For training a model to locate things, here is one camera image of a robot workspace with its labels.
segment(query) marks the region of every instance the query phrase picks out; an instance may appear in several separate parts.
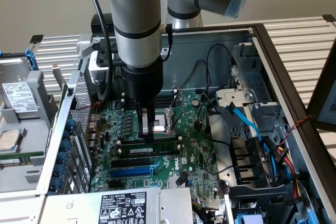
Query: green circuit board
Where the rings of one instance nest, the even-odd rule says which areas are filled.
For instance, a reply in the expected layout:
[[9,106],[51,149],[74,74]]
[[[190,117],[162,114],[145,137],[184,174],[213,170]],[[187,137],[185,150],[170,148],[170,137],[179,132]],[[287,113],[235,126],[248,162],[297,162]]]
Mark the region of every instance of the green circuit board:
[[[204,169],[204,163],[214,150],[213,143],[204,139],[194,129],[194,121],[197,120],[199,108],[192,107],[191,102],[194,98],[200,100],[200,96],[194,92],[184,92],[184,113],[174,128],[175,133],[180,133],[180,136],[182,136],[182,141],[179,142],[181,150],[177,155],[151,156],[150,159],[155,168],[153,169],[153,175],[148,176],[110,178],[110,171],[113,169],[111,161],[120,159],[119,146],[117,146],[118,136],[122,136],[125,141],[138,140],[138,119],[135,111],[124,111],[119,108],[118,101],[102,106],[99,111],[102,118],[105,119],[102,132],[108,131],[109,139],[104,142],[103,148],[97,141],[94,146],[92,154],[94,172],[90,191],[145,187],[172,188],[176,186],[175,181],[181,173],[187,172],[192,199],[199,201],[203,206],[218,208],[220,193],[214,197],[214,188],[219,191],[218,177],[207,173]],[[164,111],[165,109],[157,109],[155,114],[163,114]],[[182,107],[177,106],[173,111],[174,115],[179,115]],[[201,121],[205,125],[205,109],[201,112]],[[203,161],[199,159],[200,154],[203,156]],[[215,162],[209,161],[206,165],[208,170],[217,172]],[[118,181],[122,186],[113,188],[109,184],[110,181]]]

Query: white wall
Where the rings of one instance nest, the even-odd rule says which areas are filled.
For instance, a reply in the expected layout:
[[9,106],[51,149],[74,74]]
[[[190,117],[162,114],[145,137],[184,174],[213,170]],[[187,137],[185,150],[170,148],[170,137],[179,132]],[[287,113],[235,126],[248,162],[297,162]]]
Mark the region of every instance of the white wall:
[[[99,0],[109,12],[109,0]],[[90,31],[95,13],[91,0],[0,0],[0,50],[23,51],[34,34],[68,35]],[[205,24],[336,15],[336,0],[248,0],[240,16],[233,20],[203,12]],[[166,0],[162,0],[165,20]]]

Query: motherboard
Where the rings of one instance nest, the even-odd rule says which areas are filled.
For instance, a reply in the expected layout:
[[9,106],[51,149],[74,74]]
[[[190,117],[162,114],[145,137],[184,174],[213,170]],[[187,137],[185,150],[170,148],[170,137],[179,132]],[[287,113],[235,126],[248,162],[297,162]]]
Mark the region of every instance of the motherboard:
[[[97,140],[96,137],[94,145],[91,145],[95,164],[91,192],[189,187],[192,200],[205,207],[218,208],[221,194],[219,180],[217,175],[209,174],[205,169],[206,166],[211,173],[217,172],[216,162],[208,159],[214,150],[213,143],[206,140],[195,127],[201,95],[184,92],[182,99],[184,101],[178,101],[180,105],[173,108],[172,118],[180,115],[174,131],[169,135],[155,133],[155,141],[159,141],[156,144],[143,143],[137,138],[136,111],[125,109],[122,105],[124,101],[112,101],[100,107],[98,114],[93,116],[98,126],[92,127],[92,130],[96,128],[102,139]],[[160,117],[164,112],[165,108],[155,110],[155,119],[158,119],[155,125],[160,126]],[[206,125],[204,108],[200,121]]]

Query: black frame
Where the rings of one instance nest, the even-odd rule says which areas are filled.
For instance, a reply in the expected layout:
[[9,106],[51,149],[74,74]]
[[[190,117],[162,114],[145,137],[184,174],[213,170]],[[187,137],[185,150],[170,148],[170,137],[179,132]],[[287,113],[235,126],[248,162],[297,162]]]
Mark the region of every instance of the black frame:
[[[289,112],[295,122],[306,117],[307,110],[303,104],[299,93],[297,92],[280,56],[268,35],[263,24],[247,25],[230,25],[230,26],[213,26],[213,27],[197,27],[197,28],[182,28],[173,30],[174,33],[190,33],[202,31],[214,31],[223,29],[239,29],[248,28],[253,30],[252,37],[255,36],[263,50],[269,67],[277,81],[279,89],[288,106]],[[311,158],[313,166],[321,180],[321,183],[328,195],[330,205],[336,212],[336,167],[316,129],[314,124],[308,120],[297,127],[302,141]]]
[[307,107],[308,114],[312,116],[312,120],[316,128],[333,132],[336,132],[336,125],[319,122],[318,118],[329,96],[329,92],[336,81],[335,70],[336,70],[336,38],[331,47],[327,60],[325,61],[321,76],[316,84],[313,95]]

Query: blue pcie slot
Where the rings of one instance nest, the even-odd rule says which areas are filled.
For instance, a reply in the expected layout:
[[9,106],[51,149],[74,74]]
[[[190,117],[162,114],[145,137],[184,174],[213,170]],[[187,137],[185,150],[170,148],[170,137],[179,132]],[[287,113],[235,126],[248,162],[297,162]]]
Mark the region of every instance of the blue pcie slot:
[[150,166],[133,167],[127,169],[118,169],[110,171],[110,178],[146,176],[153,175],[153,168]]

